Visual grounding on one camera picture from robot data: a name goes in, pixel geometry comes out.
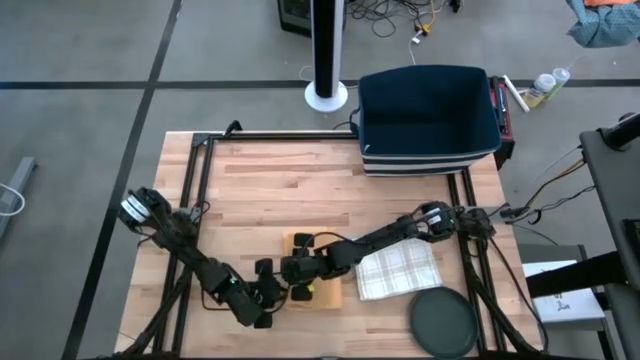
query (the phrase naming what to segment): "orange cloth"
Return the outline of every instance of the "orange cloth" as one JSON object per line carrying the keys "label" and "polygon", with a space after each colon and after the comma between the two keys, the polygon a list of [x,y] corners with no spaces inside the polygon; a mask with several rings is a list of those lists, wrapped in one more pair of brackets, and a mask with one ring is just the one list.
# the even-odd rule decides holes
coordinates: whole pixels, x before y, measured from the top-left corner
{"label": "orange cloth", "polygon": [[584,0],[585,6],[601,5],[626,5],[636,2],[636,0]]}

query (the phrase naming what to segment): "white napkin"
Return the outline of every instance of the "white napkin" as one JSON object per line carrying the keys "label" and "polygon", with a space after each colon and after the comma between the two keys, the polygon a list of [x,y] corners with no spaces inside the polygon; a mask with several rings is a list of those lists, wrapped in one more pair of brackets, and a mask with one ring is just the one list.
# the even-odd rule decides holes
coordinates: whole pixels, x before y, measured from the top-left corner
{"label": "white napkin", "polygon": [[407,239],[362,259],[356,266],[360,300],[383,299],[442,285],[431,245]]}

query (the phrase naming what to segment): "black plate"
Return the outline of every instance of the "black plate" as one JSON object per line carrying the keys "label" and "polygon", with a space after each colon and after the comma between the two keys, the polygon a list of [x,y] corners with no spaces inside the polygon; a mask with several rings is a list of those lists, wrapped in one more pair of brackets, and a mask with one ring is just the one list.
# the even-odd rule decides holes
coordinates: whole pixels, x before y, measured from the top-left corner
{"label": "black plate", "polygon": [[423,290],[409,307],[416,342],[439,359],[459,359],[478,339],[478,318],[467,299],[446,287]]}

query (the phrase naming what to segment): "navy blue bin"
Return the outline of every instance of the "navy blue bin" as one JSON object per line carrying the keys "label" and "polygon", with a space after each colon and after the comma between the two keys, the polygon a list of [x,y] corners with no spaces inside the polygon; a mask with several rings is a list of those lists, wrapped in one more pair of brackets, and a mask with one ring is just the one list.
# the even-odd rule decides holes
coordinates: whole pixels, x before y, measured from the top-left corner
{"label": "navy blue bin", "polygon": [[484,70],[410,66],[360,80],[360,151],[367,175],[460,171],[500,147]]}

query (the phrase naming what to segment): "plastic bottle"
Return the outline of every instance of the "plastic bottle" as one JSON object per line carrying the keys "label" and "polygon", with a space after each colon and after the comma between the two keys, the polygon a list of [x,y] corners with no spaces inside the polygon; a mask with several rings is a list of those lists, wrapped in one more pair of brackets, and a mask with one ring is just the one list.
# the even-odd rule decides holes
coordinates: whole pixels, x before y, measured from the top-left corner
{"label": "plastic bottle", "polygon": [[564,86],[564,84],[567,83],[567,81],[569,81],[569,78],[571,77],[569,70],[564,68],[555,68],[551,74],[556,79],[556,86],[554,86],[553,89],[551,89],[551,91],[549,91],[549,93],[544,97],[544,101],[551,100],[551,98],[562,86]]}
{"label": "plastic bottle", "polygon": [[542,102],[545,95],[556,86],[556,79],[550,74],[541,74],[533,85],[524,94],[523,100],[530,108],[534,108]]}

